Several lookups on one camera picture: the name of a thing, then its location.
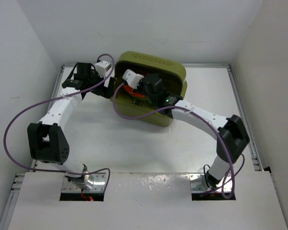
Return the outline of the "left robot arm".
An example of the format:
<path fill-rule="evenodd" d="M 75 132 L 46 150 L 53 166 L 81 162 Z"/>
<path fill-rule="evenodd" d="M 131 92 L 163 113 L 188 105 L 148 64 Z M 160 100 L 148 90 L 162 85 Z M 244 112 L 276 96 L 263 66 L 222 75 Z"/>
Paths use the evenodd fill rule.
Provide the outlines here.
<path fill-rule="evenodd" d="M 73 110 L 85 97 L 83 90 L 96 86 L 93 93 L 110 97 L 108 88 L 100 83 L 110 68 L 111 63 L 104 60 L 95 64 L 76 63 L 62 84 L 59 100 L 38 123 L 31 123 L 27 128 L 31 157 L 65 171 L 68 182 L 83 190 L 93 187 L 94 178 L 88 175 L 84 164 L 70 155 L 70 146 L 63 131 Z"/>

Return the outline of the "orange plate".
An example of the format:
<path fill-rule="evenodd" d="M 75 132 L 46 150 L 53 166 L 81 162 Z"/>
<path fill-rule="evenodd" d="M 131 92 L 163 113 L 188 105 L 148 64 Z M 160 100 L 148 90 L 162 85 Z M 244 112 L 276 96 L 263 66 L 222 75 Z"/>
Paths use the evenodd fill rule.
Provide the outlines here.
<path fill-rule="evenodd" d="M 133 89 L 129 85 L 123 85 L 123 89 L 127 92 L 131 97 L 139 100 L 147 100 L 146 93 L 142 89 Z"/>

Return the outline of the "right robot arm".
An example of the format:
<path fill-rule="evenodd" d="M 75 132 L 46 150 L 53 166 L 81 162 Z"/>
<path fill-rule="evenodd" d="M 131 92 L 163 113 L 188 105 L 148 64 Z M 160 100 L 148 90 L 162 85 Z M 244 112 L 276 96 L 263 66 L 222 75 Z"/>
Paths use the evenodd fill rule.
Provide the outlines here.
<path fill-rule="evenodd" d="M 216 158 L 202 178 L 205 189 L 215 189 L 228 172 L 233 172 L 233 165 L 250 142 L 242 119 L 237 115 L 213 114 L 170 93 L 158 74 L 144 76 L 139 87 L 158 112 L 194 126 L 216 140 Z"/>

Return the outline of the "olive green dish rack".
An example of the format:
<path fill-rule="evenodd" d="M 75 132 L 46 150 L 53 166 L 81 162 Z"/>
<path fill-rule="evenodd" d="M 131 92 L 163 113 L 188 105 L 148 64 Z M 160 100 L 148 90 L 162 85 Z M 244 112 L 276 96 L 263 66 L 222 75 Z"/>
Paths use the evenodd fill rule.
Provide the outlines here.
<path fill-rule="evenodd" d="M 187 90 L 186 69 L 176 61 L 152 56 L 135 51 L 126 51 L 121 54 L 114 68 L 114 94 L 110 98 L 116 110 L 126 117 L 134 117 L 144 122 L 167 127 L 172 123 L 172 118 L 157 111 L 148 100 L 139 100 L 131 97 L 123 89 L 127 83 L 122 79 L 127 69 L 137 74 L 159 74 L 164 86 L 170 93 L 185 97 Z"/>

